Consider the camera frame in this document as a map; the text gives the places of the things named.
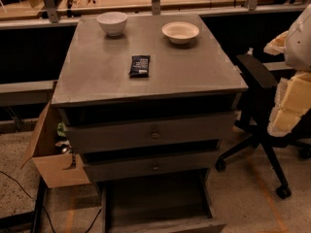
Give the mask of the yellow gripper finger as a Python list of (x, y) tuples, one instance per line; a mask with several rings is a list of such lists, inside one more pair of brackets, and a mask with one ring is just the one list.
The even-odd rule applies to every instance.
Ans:
[(273, 137), (284, 137), (311, 109), (311, 73), (297, 71), (290, 79), (282, 78), (274, 102), (267, 132)]
[(271, 40), (263, 49), (265, 53), (271, 55), (278, 55), (285, 51), (286, 39), (288, 36), (288, 32), (285, 31), (278, 35), (276, 38)]

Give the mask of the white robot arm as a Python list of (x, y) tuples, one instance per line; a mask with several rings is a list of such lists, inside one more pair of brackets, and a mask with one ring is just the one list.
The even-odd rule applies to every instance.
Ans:
[(301, 118), (311, 110), (311, 5), (308, 5), (288, 31), (265, 47), (271, 55), (282, 53), (287, 66), (295, 69), (288, 80), (279, 81), (267, 131), (271, 136), (290, 134)]

